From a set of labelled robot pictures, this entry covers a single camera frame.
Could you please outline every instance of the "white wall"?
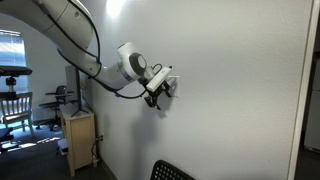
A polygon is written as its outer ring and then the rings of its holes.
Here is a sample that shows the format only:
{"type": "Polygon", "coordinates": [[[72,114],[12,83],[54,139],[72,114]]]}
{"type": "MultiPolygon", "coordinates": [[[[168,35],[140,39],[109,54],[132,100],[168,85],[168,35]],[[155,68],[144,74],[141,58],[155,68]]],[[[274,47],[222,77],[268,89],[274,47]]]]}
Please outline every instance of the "white wall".
{"type": "Polygon", "coordinates": [[[25,43],[27,66],[33,70],[29,76],[29,89],[33,92],[33,120],[54,117],[54,111],[41,109],[39,104],[54,101],[47,92],[55,92],[58,85],[66,84],[65,69],[68,65],[57,53],[56,46],[41,33],[23,22],[0,14],[0,29],[21,32],[25,43]]]}
{"type": "Polygon", "coordinates": [[[133,41],[181,76],[181,97],[161,97],[162,111],[93,83],[100,152],[118,179],[149,179],[158,159],[196,179],[287,178],[311,0],[82,2],[105,65],[133,41]],[[118,17],[112,2],[124,2],[118,17]]]}

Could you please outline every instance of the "robotic arm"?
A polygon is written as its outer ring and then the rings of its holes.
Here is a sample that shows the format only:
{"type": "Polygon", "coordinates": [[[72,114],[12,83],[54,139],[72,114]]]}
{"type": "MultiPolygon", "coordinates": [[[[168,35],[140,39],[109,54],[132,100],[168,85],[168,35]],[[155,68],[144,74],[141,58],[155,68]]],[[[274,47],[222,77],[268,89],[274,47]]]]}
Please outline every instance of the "robotic arm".
{"type": "Polygon", "coordinates": [[[154,73],[131,42],[118,48],[119,62],[103,67],[98,33],[89,11],[78,0],[0,0],[0,13],[15,17],[47,36],[65,60],[111,92],[139,79],[149,93],[145,98],[148,105],[160,109],[157,98],[161,92],[168,92],[165,79],[171,68],[154,73]],[[93,32],[98,55],[86,51],[93,32]]]}

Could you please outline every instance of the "wooden cabinet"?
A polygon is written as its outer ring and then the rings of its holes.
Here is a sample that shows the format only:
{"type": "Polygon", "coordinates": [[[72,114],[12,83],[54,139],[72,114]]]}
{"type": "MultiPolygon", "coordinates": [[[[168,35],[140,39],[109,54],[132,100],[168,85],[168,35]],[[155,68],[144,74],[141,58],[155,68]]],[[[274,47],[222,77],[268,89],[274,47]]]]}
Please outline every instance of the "wooden cabinet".
{"type": "Polygon", "coordinates": [[[68,162],[71,176],[75,175],[75,170],[89,165],[93,160],[91,148],[95,141],[94,114],[87,112],[77,112],[77,105],[61,105],[61,126],[63,135],[68,142],[68,162]]]}

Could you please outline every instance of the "window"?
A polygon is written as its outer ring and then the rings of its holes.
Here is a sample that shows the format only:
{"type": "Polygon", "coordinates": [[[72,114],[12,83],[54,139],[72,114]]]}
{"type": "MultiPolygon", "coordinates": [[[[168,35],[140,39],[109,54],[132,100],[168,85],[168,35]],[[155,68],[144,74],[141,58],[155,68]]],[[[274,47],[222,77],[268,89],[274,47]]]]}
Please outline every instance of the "window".
{"type": "MultiPolygon", "coordinates": [[[[26,67],[24,42],[19,32],[6,31],[0,29],[0,66],[24,66],[26,67]]],[[[6,85],[7,76],[0,77],[0,92],[9,90],[6,85]]],[[[14,89],[17,93],[27,92],[28,76],[15,78],[17,85],[14,89]]]]}

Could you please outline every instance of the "dark floor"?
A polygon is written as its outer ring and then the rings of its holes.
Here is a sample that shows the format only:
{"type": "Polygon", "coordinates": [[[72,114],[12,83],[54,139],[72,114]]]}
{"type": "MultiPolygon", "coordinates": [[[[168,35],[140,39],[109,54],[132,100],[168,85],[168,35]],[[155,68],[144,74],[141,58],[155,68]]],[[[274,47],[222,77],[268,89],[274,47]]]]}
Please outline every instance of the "dark floor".
{"type": "Polygon", "coordinates": [[[108,180],[101,163],[96,168],[91,165],[76,170],[75,177],[70,177],[66,156],[56,155],[56,141],[62,137],[61,131],[51,132],[43,126],[35,130],[35,138],[30,131],[21,129],[13,131],[15,141],[22,145],[21,149],[0,154],[0,179],[2,180],[108,180]]]}
{"type": "Polygon", "coordinates": [[[320,153],[299,150],[295,180],[319,180],[320,179],[320,153]]]}

